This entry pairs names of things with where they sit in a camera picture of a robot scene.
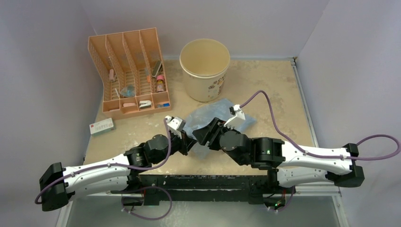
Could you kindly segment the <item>light blue plastic trash bag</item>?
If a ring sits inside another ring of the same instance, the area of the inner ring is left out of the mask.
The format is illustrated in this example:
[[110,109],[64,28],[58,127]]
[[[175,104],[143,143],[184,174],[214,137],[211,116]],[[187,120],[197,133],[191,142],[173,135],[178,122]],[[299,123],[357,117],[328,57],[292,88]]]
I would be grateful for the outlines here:
[[[234,104],[230,100],[224,98],[217,102],[196,109],[185,118],[186,124],[183,128],[184,131],[186,131],[189,137],[195,139],[193,131],[205,127],[215,117],[223,121],[231,118],[232,115],[229,111],[229,108],[231,106],[234,106]],[[257,120],[255,118],[249,116],[248,114],[245,114],[245,122],[236,129],[240,132],[244,132],[247,128],[256,124],[256,121]],[[210,150],[206,146],[195,144],[192,147],[191,152],[195,153],[195,155],[199,159],[204,159],[209,154]]]

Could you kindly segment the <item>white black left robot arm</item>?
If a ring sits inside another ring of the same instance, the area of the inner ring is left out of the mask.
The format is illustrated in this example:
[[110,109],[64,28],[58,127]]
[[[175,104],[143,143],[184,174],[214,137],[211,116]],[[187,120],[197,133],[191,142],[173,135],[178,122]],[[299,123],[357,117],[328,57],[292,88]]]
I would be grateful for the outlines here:
[[187,155],[196,140],[185,132],[180,136],[169,132],[155,135],[116,157],[84,166],[63,167],[60,162],[51,164],[39,179],[40,192],[35,203],[42,211],[53,211],[66,206],[73,196],[94,190],[93,184],[105,180],[106,185],[116,184],[128,193],[140,190],[141,180],[136,174],[156,168],[170,155],[180,152]]

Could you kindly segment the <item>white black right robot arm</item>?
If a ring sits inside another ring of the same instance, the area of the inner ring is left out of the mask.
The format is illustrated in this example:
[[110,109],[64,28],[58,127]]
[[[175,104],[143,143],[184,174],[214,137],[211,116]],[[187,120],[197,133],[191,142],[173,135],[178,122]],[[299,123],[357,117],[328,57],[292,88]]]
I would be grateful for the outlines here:
[[270,192],[313,182],[353,188],[365,179],[363,168],[353,160],[358,156],[355,144],[328,149],[293,145],[269,137],[249,138],[237,130],[243,122],[237,117],[228,121],[214,118],[207,126],[194,130],[193,135],[200,145],[222,150],[240,166],[273,174],[265,180]]

